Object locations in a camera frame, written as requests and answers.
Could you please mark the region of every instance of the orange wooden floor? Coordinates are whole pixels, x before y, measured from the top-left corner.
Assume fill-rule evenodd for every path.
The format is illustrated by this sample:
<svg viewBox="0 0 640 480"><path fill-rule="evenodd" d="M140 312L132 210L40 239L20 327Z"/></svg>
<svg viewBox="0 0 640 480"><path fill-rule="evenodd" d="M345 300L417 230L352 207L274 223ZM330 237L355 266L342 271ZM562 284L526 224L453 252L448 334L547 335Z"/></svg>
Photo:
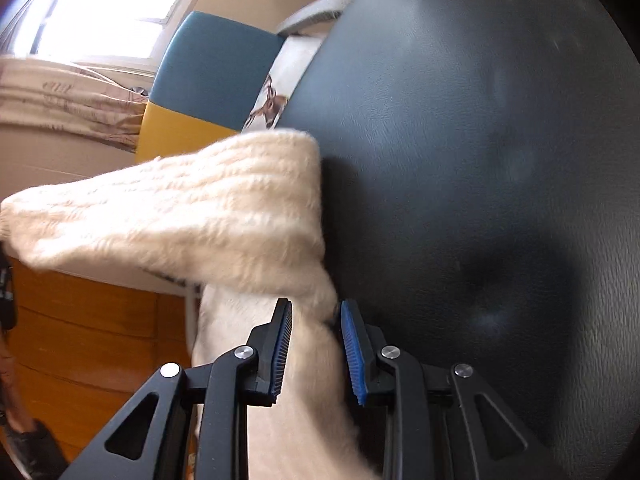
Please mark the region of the orange wooden floor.
<svg viewBox="0 0 640 480"><path fill-rule="evenodd" d="M189 366L184 300L14 260L20 390L72 460L159 366Z"/></svg>

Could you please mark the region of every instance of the beige curtain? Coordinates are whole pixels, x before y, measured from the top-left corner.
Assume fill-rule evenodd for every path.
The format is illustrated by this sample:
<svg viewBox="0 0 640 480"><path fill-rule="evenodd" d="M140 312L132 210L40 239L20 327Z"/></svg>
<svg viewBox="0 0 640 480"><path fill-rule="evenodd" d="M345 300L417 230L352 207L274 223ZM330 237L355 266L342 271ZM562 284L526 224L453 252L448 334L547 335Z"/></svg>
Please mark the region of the beige curtain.
<svg viewBox="0 0 640 480"><path fill-rule="evenodd" d="M78 65L0 57L0 125L77 134L134 152L147 101Z"/></svg>

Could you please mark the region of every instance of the blue cushion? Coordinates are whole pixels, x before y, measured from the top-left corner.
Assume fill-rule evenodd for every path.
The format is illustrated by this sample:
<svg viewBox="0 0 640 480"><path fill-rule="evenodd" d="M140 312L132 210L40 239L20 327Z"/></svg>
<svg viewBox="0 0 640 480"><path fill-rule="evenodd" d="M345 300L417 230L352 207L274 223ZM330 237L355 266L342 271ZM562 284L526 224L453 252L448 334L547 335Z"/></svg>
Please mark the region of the blue cushion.
<svg viewBox="0 0 640 480"><path fill-rule="evenodd" d="M164 54L150 100L241 130L283 42L259 28L192 12Z"/></svg>

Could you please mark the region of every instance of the cream knitted sweater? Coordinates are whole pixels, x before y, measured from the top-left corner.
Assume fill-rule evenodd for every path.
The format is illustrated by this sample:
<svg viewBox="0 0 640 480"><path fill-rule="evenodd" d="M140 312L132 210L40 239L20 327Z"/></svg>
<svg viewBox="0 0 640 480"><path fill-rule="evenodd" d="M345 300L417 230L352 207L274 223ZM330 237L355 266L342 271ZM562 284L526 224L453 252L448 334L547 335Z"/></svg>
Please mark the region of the cream knitted sweater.
<svg viewBox="0 0 640 480"><path fill-rule="evenodd" d="M207 283L193 364L212 362L294 305L278 403L248 414L254 480L365 480L344 396L336 305L322 267L318 146L272 130L191 155L19 192L0 205L0 240L31 267L112 261Z"/></svg>

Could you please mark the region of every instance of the yellow cushion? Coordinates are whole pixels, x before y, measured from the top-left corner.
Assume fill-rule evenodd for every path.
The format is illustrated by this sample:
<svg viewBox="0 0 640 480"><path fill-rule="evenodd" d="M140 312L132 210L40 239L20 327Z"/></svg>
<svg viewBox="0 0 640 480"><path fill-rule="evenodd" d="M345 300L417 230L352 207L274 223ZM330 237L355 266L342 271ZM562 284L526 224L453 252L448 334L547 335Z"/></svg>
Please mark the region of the yellow cushion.
<svg viewBox="0 0 640 480"><path fill-rule="evenodd" d="M231 128L174 112L149 101L140 127L136 162L146 162L156 156L197 152L235 134Z"/></svg>

